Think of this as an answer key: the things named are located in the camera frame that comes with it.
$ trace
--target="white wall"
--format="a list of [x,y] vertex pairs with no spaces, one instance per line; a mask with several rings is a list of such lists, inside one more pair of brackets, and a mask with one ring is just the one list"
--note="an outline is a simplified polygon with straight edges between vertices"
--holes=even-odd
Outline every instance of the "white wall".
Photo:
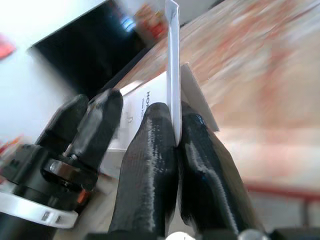
[[[150,4],[156,11],[165,9],[166,0],[115,0],[129,14],[134,15],[143,4]],[[208,11],[217,0],[175,0],[180,6],[180,24],[185,24]]]
[[17,50],[0,60],[0,141],[25,135],[35,141],[56,109],[74,95],[27,49],[103,0],[1,1],[0,33]]

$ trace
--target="robotic hand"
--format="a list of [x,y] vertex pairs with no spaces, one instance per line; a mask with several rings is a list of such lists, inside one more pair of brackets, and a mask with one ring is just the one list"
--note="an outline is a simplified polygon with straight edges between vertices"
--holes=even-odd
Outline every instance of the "robotic hand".
[[[89,106],[78,96],[58,110],[34,145],[17,152],[1,173],[15,184],[11,193],[0,192],[1,240],[52,239],[57,228],[73,226],[78,196],[95,187],[122,106],[117,90],[104,92]],[[231,155],[203,118],[182,103],[176,148],[169,109],[154,103],[123,157],[109,231],[86,239],[163,239],[177,195],[181,217],[197,239],[320,236],[318,229],[266,234]]]
[[[320,236],[318,229],[280,229],[267,234],[255,216],[230,153],[201,115],[183,102],[178,148],[167,105],[154,103],[148,107],[122,160],[109,232],[89,234],[87,239],[164,239],[177,195],[181,218],[193,227],[196,239]],[[170,235],[168,239],[187,239],[186,235],[179,237]]]
[[0,239],[53,239],[71,228],[78,197],[92,191],[103,155],[120,122],[123,98],[107,90],[88,105],[79,95],[56,112],[35,144],[2,169],[14,184],[0,191]]

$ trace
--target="wooden table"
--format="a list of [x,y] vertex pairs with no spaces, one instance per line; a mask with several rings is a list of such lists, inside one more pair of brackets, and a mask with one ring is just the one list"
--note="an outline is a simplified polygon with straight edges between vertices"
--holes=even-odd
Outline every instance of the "wooden table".
[[[248,186],[320,198],[319,4],[226,0],[180,30],[180,63],[191,64]],[[164,39],[117,87],[166,67]]]

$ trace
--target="black 3d-printed finger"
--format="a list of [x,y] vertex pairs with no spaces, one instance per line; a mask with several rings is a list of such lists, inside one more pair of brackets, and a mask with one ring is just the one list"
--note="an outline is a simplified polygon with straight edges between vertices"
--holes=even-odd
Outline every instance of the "black 3d-printed finger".
[[179,152],[180,211],[186,224],[199,233],[263,229],[230,153],[186,103]]
[[78,133],[65,154],[97,171],[119,125],[123,97],[119,90],[101,93],[89,105],[78,127]]
[[169,108],[154,103],[122,160],[109,232],[167,234],[176,205],[178,166]]
[[88,101],[85,95],[77,95],[59,107],[35,144],[62,154],[78,132]]

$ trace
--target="black monitor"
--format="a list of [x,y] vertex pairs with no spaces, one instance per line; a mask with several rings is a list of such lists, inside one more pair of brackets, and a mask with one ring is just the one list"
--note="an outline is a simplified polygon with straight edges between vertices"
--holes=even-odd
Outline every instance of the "black monitor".
[[150,49],[137,34],[134,19],[112,0],[32,47],[89,98],[114,87]]

